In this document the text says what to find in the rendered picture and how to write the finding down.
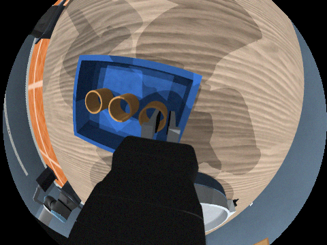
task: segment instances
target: blue box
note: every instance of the blue box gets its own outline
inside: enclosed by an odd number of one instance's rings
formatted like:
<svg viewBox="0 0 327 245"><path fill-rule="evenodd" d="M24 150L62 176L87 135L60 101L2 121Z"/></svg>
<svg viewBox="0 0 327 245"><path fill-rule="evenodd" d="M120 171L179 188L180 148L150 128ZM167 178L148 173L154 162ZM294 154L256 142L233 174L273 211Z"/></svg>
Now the blue box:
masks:
<svg viewBox="0 0 327 245"><path fill-rule="evenodd" d="M140 111L151 101L160 101L169 111L175 111L176 126L181 128L181 140L193 107L202 76L153 61L110 55L80 55L74 82L74 135L109 152L114 152L128 135L141 136L138 122ZM85 96L91 90L109 88L114 97L125 93L135 95L140 107L126 122L111 118L108 110L90 113ZM128 105L121 104L128 113ZM150 118L154 109L147 110ZM165 127L154 140L167 140Z"/></svg>

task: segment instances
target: orange floor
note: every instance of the orange floor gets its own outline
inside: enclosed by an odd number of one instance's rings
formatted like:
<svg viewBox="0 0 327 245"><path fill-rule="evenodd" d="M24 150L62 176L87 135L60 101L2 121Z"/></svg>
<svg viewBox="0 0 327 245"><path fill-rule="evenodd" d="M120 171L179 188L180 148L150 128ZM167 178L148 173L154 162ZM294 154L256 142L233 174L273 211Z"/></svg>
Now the orange floor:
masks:
<svg viewBox="0 0 327 245"><path fill-rule="evenodd" d="M49 42L49 39L42 39L34 45L31 64L29 67L29 113L34 136L43 160L56 174L58 180L55 180L55 182L62 187L67 182L67 178L65 177L65 174L57 161L55 152L53 151L43 109L43 70Z"/></svg>

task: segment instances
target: table top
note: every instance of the table top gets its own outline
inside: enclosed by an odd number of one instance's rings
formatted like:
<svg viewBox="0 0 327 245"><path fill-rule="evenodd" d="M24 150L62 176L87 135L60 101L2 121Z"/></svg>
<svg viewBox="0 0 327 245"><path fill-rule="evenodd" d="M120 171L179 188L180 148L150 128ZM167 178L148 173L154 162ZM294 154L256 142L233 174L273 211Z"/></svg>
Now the table top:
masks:
<svg viewBox="0 0 327 245"><path fill-rule="evenodd" d="M74 135L82 54L145 59L202 76L180 143L194 147L199 172L239 199L226 223L265 189L292 145L302 55L290 19L271 0L71 0L46 53L43 102L57 160L84 203L111 170L112 153Z"/></svg>

